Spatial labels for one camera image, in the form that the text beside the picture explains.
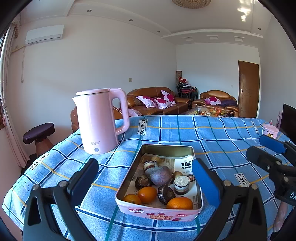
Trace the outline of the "right hand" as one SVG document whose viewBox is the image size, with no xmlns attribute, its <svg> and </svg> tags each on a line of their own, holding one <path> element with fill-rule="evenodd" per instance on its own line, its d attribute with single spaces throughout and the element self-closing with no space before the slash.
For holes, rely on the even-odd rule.
<svg viewBox="0 0 296 241">
<path fill-rule="evenodd" d="M 288 203 L 281 201 L 277 215 L 273 222 L 273 232 L 278 232 L 282 228 L 288 211 L 288 206 Z"/>
</svg>

